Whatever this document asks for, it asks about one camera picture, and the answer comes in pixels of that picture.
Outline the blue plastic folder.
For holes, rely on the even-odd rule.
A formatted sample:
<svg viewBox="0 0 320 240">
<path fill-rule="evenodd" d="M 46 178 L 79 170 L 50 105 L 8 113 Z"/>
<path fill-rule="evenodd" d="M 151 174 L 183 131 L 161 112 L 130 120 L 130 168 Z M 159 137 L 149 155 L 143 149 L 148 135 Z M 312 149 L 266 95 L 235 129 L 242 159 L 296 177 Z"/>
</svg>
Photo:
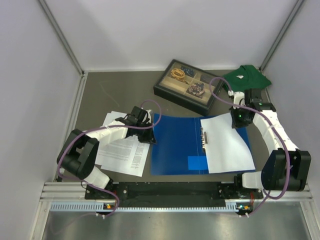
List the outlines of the blue plastic folder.
<svg viewBox="0 0 320 240">
<path fill-rule="evenodd" d="M 154 127 L 156 144 L 152 147 L 152 175 L 205 175 L 209 173 L 206 153 L 202 150 L 201 120 L 207 117 L 173 117 L 155 114 L 159 124 Z M 246 128 L 235 128 L 251 146 Z"/>
</svg>

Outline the white printed paper stack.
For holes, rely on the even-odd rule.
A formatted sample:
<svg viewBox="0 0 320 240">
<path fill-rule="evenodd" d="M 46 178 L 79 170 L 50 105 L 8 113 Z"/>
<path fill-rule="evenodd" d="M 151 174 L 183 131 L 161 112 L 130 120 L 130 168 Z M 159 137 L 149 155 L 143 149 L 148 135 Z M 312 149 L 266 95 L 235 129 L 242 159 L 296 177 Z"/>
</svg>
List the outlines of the white printed paper stack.
<svg viewBox="0 0 320 240">
<path fill-rule="evenodd" d="M 100 139 L 95 164 L 103 170 L 141 177 L 149 148 L 135 135 L 112 142 Z"/>
</svg>

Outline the white paper sheet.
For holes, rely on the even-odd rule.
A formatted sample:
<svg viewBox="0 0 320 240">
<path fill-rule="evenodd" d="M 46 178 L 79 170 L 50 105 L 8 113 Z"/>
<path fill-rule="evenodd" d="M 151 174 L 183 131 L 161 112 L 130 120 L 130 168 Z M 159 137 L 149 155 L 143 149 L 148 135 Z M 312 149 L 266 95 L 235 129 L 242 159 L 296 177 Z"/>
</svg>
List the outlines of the white paper sheet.
<svg viewBox="0 0 320 240">
<path fill-rule="evenodd" d="M 229 113 L 200 120 L 207 133 L 206 159 L 210 174 L 255 171 L 256 167 L 245 140 L 232 128 Z"/>
</svg>

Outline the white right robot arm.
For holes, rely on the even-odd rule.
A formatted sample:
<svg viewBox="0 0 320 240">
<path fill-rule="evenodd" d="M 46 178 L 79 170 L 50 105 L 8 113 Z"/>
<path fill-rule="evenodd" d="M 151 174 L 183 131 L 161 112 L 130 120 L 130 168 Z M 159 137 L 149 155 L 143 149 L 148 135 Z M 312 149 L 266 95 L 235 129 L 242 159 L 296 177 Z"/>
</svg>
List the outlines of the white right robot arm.
<svg viewBox="0 0 320 240">
<path fill-rule="evenodd" d="M 300 192 L 305 189 L 311 164 L 308 151 L 300 150 L 289 138 L 281 125 L 276 108 L 262 99 L 262 91 L 257 88 L 243 92 L 228 91 L 233 105 L 229 109 L 234 129 L 250 124 L 259 130 L 267 147 L 269 157 L 261 171 L 238 175 L 240 179 L 233 185 L 233 192 L 245 198 L 252 189 L 266 191 Z"/>
</svg>

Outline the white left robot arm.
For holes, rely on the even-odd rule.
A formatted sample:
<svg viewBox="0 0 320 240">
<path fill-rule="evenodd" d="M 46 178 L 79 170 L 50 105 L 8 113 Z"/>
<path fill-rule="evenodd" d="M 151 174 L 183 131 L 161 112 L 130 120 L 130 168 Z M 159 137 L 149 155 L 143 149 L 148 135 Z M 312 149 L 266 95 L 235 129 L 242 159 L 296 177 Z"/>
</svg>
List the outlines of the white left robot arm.
<svg viewBox="0 0 320 240">
<path fill-rule="evenodd" d="M 117 117 L 108 125 L 70 132 L 57 157 L 58 169 L 63 168 L 74 177 L 96 188 L 102 198 L 109 198 L 114 191 L 113 180 L 96 167 L 99 147 L 136 136 L 143 144 L 155 144 L 151 111 L 134 106 L 131 113 Z"/>
</svg>

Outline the metal folder clip mechanism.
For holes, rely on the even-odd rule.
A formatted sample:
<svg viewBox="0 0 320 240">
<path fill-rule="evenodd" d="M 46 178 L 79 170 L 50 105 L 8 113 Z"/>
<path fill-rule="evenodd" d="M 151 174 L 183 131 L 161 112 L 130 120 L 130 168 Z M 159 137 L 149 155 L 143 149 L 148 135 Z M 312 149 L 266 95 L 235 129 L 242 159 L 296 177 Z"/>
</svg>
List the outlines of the metal folder clip mechanism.
<svg viewBox="0 0 320 240">
<path fill-rule="evenodd" d="M 206 145 L 208 144 L 208 136 L 207 136 L 207 132 L 203 129 L 203 127 L 201 127 L 200 130 L 201 130 L 201 148 L 202 148 L 202 151 L 205 153 Z"/>
</svg>

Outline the green folded t-shirt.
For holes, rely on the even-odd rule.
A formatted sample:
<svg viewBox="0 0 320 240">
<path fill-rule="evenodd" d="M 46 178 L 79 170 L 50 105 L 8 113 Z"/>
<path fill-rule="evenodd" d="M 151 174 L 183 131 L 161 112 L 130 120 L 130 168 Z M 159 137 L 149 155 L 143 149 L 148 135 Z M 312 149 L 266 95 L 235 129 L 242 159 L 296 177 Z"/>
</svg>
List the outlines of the green folded t-shirt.
<svg viewBox="0 0 320 240">
<path fill-rule="evenodd" d="M 271 81 L 253 65 L 241 65 L 222 76 L 234 92 L 244 92 L 248 89 L 264 89 Z"/>
</svg>

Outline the black compartment display box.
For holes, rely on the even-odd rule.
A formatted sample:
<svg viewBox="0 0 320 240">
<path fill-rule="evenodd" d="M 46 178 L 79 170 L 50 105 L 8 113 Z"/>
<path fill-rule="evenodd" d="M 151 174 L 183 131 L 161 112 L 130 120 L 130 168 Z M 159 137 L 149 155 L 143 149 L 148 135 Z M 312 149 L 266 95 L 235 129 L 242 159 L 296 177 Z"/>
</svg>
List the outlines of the black compartment display box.
<svg viewBox="0 0 320 240">
<path fill-rule="evenodd" d="M 223 87 L 221 80 L 210 81 L 217 76 L 200 68 L 173 59 L 166 67 L 160 79 L 153 86 L 153 92 L 165 100 L 207 116 L 215 98 Z"/>
</svg>

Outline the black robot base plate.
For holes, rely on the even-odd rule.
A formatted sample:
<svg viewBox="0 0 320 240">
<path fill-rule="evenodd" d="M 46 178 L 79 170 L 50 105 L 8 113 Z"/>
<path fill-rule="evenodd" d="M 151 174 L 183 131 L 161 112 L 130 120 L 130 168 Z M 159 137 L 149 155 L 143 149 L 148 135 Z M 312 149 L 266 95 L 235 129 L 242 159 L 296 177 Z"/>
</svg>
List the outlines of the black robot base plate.
<svg viewBox="0 0 320 240">
<path fill-rule="evenodd" d="M 257 189 L 240 188 L 233 182 L 114 182 L 108 189 L 123 203 L 139 197 L 204 197 L 205 200 L 260 200 Z"/>
</svg>

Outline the aluminium frame rail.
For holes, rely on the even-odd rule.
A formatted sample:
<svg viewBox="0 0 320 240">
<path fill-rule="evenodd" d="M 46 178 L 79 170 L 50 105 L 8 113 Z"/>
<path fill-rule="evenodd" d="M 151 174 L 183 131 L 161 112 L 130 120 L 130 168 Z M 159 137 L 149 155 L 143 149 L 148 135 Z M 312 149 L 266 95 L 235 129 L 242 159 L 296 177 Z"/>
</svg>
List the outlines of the aluminium frame rail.
<svg viewBox="0 0 320 240">
<path fill-rule="evenodd" d="M 86 183 L 80 182 L 45 182 L 40 201 L 82 201 L 85 199 L 86 187 Z"/>
</svg>

